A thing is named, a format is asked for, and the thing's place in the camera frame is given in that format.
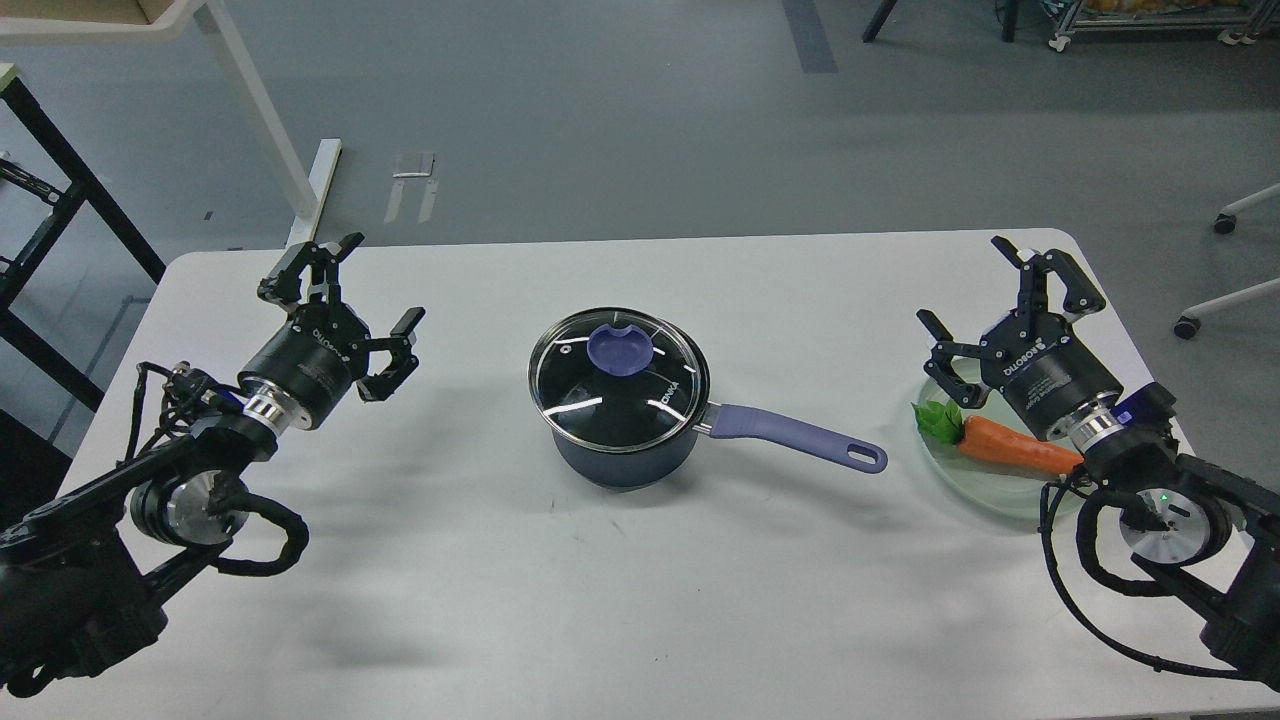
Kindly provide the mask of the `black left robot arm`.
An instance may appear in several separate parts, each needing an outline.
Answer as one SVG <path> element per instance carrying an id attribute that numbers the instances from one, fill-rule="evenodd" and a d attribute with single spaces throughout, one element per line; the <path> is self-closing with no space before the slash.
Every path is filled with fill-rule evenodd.
<path id="1" fill-rule="evenodd" d="M 251 492 L 243 471 L 291 428 L 314 430 L 349 389 L 388 398 L 419 366 L 411 307 L 372 336 L 343 300 L 340 264 L 364 242 L 287 249 L 259 283 L 285 311 L 233 386 L 189 363 L 137 366 L 125 457 L 3 533 L 3 687 L 26 698 L 97 676 L 154 644 L 164 603 L 204 569 L 275 577 L 308 544 L 301 515 Z"/>

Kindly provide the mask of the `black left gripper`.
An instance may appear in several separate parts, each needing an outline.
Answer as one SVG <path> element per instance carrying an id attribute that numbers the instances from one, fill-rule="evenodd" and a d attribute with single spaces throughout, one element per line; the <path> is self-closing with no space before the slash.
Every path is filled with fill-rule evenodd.
<path id="1" fill-rule="evenodd" d="M 259 282 L 260 300 L 292 314 L 239 372 L 238 383 L 246 391 L 269 383 L 289 395 L 300 429 L 319 428 L 353 383 L 362 401 L 380 402 L 419 368 L 413 332 L 425 307 L 407 309 L 388 337 L 369 338 L 369 325 L 342 304 L 339 265 L 364 241 L 355 232 L 335 243 L 291 245 Z M 389 364 L 366 374 L 369 355 L 383 351 Z"/>

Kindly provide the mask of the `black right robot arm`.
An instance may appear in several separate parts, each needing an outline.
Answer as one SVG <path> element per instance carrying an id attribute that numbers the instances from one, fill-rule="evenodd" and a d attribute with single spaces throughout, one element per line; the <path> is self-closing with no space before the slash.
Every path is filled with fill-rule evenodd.
<path id="1" fill-rule="evenodd" d="M 1175 398 L 1152 382 L 1121 396 L 1116 377 L 1075 336 L 1078 316 L 1105 297 L 1068 252 L 1020 255 L 993 246 L 1018 269 L 1015 307 L 977 343 L 957 342 L 927 309 L 933 336 L 925 373 L 947 402 L 918 404 L 919 429 L 988 462 L 1046 471 L 1039 537 L 1053 588 L 1087 629 L 1053 552 L 1053 523 L 1066 495 L 1083 503 L 1076 553 L 1098 584 L 1126 597 L 1174 597 L 1203 620 L 1199 638 L 1225 669 L 1178 664 L 1106 646 L 1157 671 L 1279 683 L 1277 495 L 1251 479 L 1181 454 L 1172 436 Z"/>

